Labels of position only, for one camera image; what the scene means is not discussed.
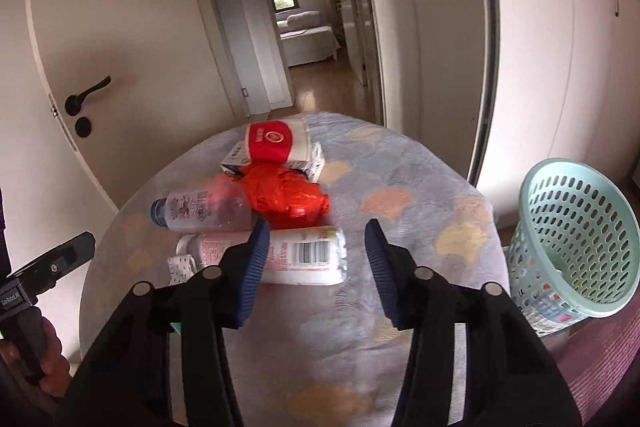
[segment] red plastic bag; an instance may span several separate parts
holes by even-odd
[[[304,174],[275,163],[257,163],[241,169],[246,197],[252,208],[274,229],[314,227],[329,211],[329,196]]]

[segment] barcode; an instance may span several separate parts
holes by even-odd
[[[328,264],[329,241],[294,243],[293,262],[295,264]]]

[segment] mint green plastic basket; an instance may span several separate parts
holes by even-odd
[[[513,301],[542,336],[620,311],[638,288],[638,222],[618,188],[591,167],[554,158],[520,188],[507,251]]]

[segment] bottle cap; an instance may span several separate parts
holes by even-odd
[[[151,220],[158,225],[158,227],[166,227],[166,220],[164,219],[164,205],[166,204],[166,198],[156,200],[151,205]]]

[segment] black mount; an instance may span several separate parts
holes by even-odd
[[[269,250],[269,226],[230,247],[219,266],[156,289],[139,282],[82,361],[56,414],[63,427],[168,427],[168,335],[181,324],[182,381],[191,427],[241,427],[222,328],[249,316]]]
[[[574,399],[527,319],[495,282],[475,290],[449,284],[366,226],[369,264],[386,317],[413,329],[392,427],[446,427],[453,383],[454,328],[466,324],[464,417],[456,427],[578,427]]]

